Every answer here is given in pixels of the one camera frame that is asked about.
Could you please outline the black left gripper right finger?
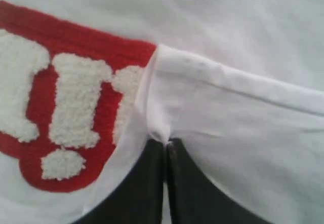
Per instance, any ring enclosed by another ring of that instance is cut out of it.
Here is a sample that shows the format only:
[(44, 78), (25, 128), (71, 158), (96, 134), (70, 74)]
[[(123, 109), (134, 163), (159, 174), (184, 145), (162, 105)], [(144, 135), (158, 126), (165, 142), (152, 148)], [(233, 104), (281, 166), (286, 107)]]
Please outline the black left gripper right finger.
[(260, 223), (215, 187), (195, 164), (182, 140), (166, 147), (167, 185), (171, 223)]

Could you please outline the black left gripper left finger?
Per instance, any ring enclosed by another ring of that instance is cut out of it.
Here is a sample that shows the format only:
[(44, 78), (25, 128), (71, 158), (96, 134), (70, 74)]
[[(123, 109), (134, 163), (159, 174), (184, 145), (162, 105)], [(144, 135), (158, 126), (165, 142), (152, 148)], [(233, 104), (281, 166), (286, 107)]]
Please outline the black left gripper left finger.
[(150, 139), (121, 184), (76, 223), (161, 223), (164, 146)]

